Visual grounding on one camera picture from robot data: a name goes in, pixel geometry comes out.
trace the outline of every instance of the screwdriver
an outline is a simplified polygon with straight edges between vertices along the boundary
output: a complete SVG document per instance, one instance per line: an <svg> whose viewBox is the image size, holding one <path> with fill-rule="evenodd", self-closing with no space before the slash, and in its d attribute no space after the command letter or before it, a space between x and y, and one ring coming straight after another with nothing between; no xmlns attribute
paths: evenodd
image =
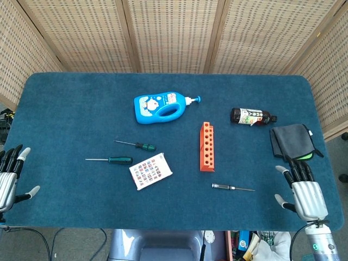
<svg viewBox="0 0 348 261"><path fill-rule="evenodd" d="M151 145L151 144L143 144L143 143L134 144L134 143L124 142L124 141L120 141L120 140L114 140L114 142L134 145L136 148L141 148L142 150L145 150L145 151L155 151L156 150L156 146Z"/></svg>
<svg viewBox="0 0 348 261"><path fill-rule="evenodd" d="M131 164L133 158L131 157L109 157L108 159L85 159L85 160L102 160L113 164Z"/></svg>
<svg viewBox="0 0 348 261"><path fill-rule="evenodd" d="M236 188L236 187L234 187L234 186L222 185L222 184L216 184L216 183L213 183L213 184L212 184L212 188L216 188L216 189L231 189L231 190L238 189L238 190L255 191L255 190L253 190L253 189Z"/></svg>

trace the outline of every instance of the black handle screwdriver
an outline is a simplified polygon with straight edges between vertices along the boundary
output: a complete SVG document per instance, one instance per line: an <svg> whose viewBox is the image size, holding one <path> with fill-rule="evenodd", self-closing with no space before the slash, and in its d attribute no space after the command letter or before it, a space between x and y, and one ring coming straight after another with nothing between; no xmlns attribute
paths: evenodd
<svg viewBox="0 0 348 261"><path fill-rule="evenodd" d="M155 151L156 150L156 146L151 145L151 144L143 144L143 143L138 143L138 142L137 143L129 143L129 142L124 142L124 141L120 141L120 140L114 140L114 142L134 145L136 148L141 148L142 150L145 150L145 151Z"/></svg>
<svg viewBox="0 0 348 261"><path fill-rule="evenodd" d="M113 164L131 164L133 163L133 158L131 157L109 157L108 159L85 159L85 160L96 160L96 161L107 161Z"/></svg>

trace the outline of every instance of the woven panel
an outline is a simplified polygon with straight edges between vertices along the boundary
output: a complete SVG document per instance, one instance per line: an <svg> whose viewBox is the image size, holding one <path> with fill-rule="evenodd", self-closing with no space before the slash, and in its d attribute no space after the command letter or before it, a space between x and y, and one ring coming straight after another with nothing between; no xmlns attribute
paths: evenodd
<svg viewBox="0 0 348 261"><path fill-rule="evenodd" d="M202 73L218 0L130 0L143 72Z"/></svg>
<svg viewBox="0 0 348 261"><path fill-rule="evenodd" d="M0 1L0 38L0 96L14 110L32 73L61 69L11 1Z"/></svg>
<svg viewBox="0 0 348 261"><path fill-rule="evenodd" d="M348 115L348 12L319 40L295 73L309 80L323 128Z"/></svg>
<svg viewBox="0 0 348 261"><path fill-rule="evenodd" d="M71 71L132 72L114 0L24 3Z"/></svg>
<svg viewBox="0 0 348 261"><path fill-rule="evenodd" d="M232 0L213 73L279 74L335 0Z"/></svg>

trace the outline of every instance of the orange block with holes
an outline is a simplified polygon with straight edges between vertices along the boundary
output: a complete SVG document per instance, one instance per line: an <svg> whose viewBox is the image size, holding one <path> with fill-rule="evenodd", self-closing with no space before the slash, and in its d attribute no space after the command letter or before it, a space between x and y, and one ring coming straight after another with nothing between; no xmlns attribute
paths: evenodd
<svg viewBox="0 0 348 261"><path fill-rule="evenodd" d="M200 138L201 171L214 171L214 127L204 122Z"/></svg>

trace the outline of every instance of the blue table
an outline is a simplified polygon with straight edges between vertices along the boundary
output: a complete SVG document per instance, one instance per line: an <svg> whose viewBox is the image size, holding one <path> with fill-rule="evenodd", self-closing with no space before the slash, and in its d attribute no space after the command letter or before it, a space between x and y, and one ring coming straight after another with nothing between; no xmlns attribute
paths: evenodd
<svg viewBox="0 0 348 261"><path fill-rule="evenodd" d="M140 125L133 98L178 91L200 95L176 121ZM265 127L231 124L233 107L265 109L278 122ZM199 132L214 126L215 172L199 170ZM275 165L273 126L304 123L324 158L309 161L321 184L333 230L343 214L308 82L300 76L214 74L38 73L25 86L6 149L23 144L32 152L17 193L35 185L30 201L6 213L9 225L132 229L249 229L295 231L303 225L282 209L274 194L292 202ZM146 142L155 153L116 144ZM134 164L164 152L173 175L137 191L129 166L85 158L132 156ZM212 189L233 184L256 192Z"/></svg>

